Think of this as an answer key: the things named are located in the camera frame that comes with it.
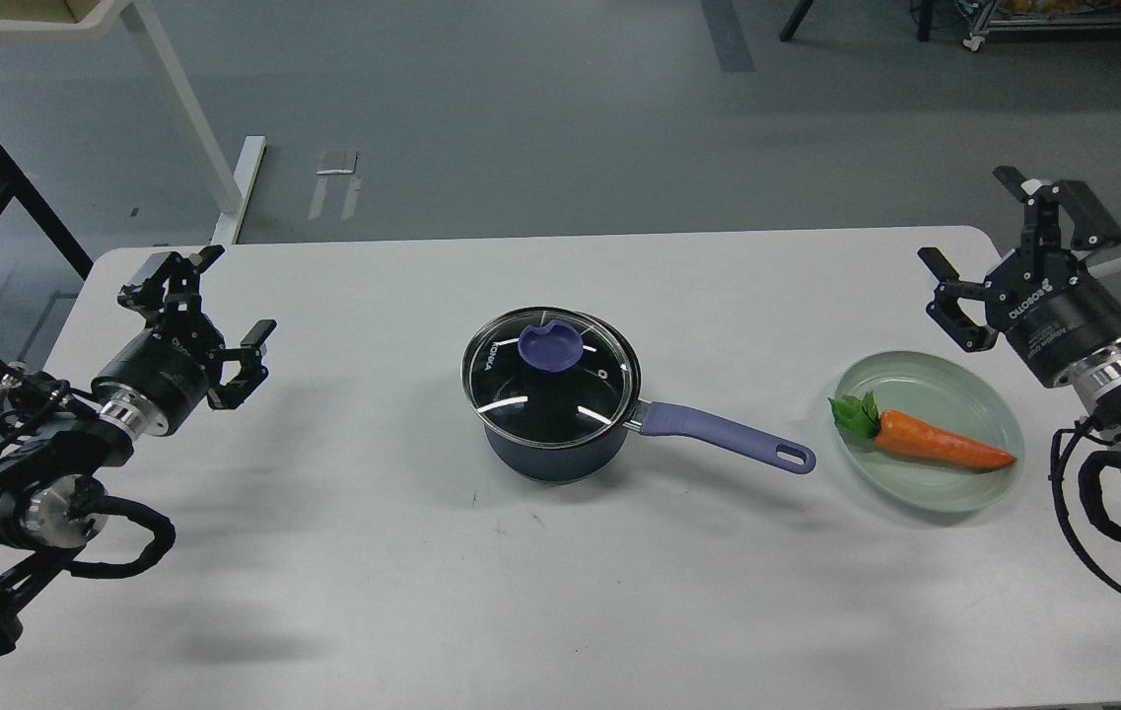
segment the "pot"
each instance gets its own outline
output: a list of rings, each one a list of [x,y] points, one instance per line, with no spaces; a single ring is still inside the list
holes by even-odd
[[[618,330],[550,306],[502,314],[471,339],[464,395],[498,458],[525,477],[573,481],[618,454],[629,432],[691,436],[794,473],[806,445],[678,404],[640,399],[640,365]]]

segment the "purple lid knob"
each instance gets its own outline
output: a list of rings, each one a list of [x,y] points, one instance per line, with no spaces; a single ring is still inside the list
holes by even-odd
[[[564,372],[582,360],[582,333],[564,321],[525,326],[516,341],[520,359],[546,372]]]

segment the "handle hole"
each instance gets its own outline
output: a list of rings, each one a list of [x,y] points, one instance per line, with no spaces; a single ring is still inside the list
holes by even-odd
[[[777,445],[775,454],[778,455],[778,458],[784,459],[786,462],[796,463],[798,467],[805,467],[805,451],[793,449],[790,445]]]

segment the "pot handle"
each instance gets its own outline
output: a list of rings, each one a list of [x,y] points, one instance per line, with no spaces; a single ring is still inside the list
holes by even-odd
[[[638,432],[643,436],[691,436],[785,471],[808,473],[814,470],[814,451],[796,442],[680,404],[642,402],[640,407],[645,405],[647,413],[638,422]]]

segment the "carrot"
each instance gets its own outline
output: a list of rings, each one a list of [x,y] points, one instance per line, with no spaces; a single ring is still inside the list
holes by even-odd
[[[846,395],[831,402],[831,415],[836,427],[855,433],[872,444],[902,455],[955,463],[970,469],[992,470],[1016,460],[1002,449],[933,426],[906,412],[876,407],[876,395],[862,399]]]

